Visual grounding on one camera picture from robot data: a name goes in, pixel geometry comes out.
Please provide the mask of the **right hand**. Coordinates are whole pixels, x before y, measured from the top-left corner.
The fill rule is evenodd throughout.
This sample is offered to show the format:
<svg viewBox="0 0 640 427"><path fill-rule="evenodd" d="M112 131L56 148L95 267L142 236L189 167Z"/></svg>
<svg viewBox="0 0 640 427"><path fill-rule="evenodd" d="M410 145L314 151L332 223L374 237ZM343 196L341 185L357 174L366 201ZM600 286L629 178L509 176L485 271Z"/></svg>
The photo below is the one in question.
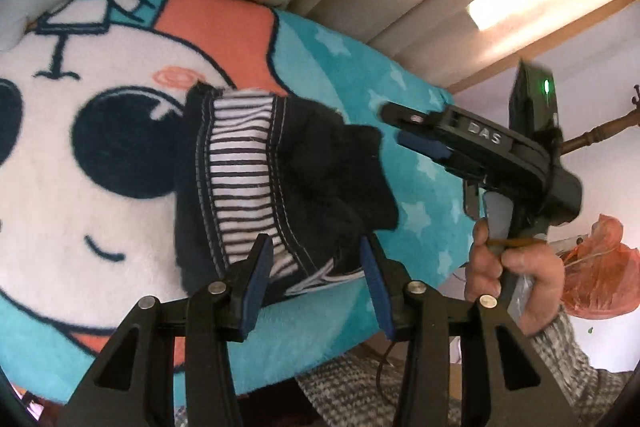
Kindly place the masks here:
<svg viewBox="0 0 640 427"><path fill-rule="evenodd" d="M471 303L483 295L498 298L504 270L531 277L534 285L518 325L525 336L538 334L559 314L565 280L563 261L546 244L506 249L497 256L489 250L488 239L487 222L477 221L465 268L464 298Z"/></svg>

